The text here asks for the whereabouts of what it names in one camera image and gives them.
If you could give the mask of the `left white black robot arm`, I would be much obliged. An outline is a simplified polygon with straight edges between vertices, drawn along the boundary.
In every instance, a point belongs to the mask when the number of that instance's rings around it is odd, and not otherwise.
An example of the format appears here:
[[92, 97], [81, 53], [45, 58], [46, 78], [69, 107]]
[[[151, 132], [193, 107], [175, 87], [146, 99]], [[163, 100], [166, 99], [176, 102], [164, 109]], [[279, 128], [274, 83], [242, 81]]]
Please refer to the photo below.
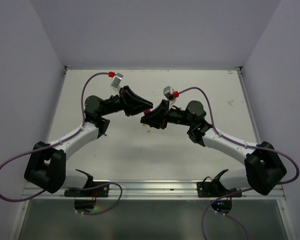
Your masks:
[[25, 180], [51, 194], [68, 188], [89, 196], [94, 189], [93, 177], [82, 170], [67, 170], [67, 160], [105, 134], [110, 123], [105, 115], [123, 111], [126, 116], [134, 116], [151, 109], [153, 104], [124, 86], [117, 95], [108, 99], [94, 95], [87, 97], [83, 107], [81, 126], [59, 140], [35, 144], [24, 173]]

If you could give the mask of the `black marker pen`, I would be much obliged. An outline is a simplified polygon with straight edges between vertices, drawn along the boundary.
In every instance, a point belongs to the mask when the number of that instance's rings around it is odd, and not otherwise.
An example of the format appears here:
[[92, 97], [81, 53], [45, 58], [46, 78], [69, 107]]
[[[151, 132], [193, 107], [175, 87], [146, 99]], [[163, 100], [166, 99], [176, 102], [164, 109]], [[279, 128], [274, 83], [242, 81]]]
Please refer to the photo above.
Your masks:
[[149, 115], [150, 113], [151, 113], [151, 110], [150, 110], [150, 109], [145, 110], [145, 111], [144, 111], [144, 116], [147, 116], [147, 115]]

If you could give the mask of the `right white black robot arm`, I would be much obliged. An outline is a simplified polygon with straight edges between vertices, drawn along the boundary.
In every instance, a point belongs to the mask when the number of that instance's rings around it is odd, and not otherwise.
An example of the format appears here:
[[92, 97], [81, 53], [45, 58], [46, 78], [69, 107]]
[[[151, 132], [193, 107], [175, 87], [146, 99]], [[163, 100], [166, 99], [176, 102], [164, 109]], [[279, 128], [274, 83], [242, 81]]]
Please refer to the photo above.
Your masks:
[[221, 197], [239, 188], [251, 188], [268, 195], [287, 173], [273, 146], [266, 141], [256, 144], [223, 134], [205, 116], [199, 101], [191, 101], [181, 110], [163, 100], [155, 110], [145, 112], [141, 123], [156, 129], [165, 129], [170, 123], [188, 126], [187, 134], [193, 143], [222, 152], [244, 166], [242, 170], [222, 170], [210, 182], [201, 181], [199, 188], [203, 194]]

